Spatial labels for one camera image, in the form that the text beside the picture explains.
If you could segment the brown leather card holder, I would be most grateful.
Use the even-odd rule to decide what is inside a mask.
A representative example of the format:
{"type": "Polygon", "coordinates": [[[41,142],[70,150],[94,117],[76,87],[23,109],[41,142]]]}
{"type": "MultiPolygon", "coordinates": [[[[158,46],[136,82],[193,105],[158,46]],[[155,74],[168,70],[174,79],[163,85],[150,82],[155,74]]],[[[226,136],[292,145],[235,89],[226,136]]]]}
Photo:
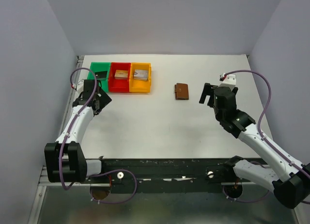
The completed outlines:
{"type": "Polygon", "coordinates": [[[176,100],[189,100],[188,84],[176,83],[174,92],[176,100]]]}

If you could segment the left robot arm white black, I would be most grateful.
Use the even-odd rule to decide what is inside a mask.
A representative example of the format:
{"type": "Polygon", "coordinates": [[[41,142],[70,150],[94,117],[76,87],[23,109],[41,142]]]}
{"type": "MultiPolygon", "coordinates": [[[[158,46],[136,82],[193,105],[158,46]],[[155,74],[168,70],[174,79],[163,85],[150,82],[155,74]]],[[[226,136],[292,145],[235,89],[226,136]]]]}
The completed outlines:
{"type": "Polygon", "coordinates": [[[83,91],[72,104],[72,115],[67,126],[56,141],[47,143],[44,149],[50,182],[61,181],[60,160],[64,182],[84,182],[88,176],[97,183],[107,179],[107,170],[101,167],[101,161],[85,159],[80,144],[91,120],[110,102],[111,98],[101,89],[98,81],[83,81],[83,91]]]}

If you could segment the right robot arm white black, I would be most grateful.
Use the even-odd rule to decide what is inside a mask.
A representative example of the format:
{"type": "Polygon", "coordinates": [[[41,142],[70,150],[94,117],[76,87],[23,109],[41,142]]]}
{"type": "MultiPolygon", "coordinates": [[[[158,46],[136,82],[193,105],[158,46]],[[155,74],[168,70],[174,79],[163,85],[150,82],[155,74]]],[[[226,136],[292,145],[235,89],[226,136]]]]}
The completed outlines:
{"type": "Polygon", "coordinates": [[[203,104],[208,99],[207,104],[214,109],[223,129],[254,150],[269,168],[235,156],[223,168],[223,177],[228,181],[250,180],[272,192],[283,206],[294,209],[310,194],[310,165],[290,156],[268,136],[259,133],[255,120],[237,109],[237,91],[205,83],[199,102],[203,104]]]}

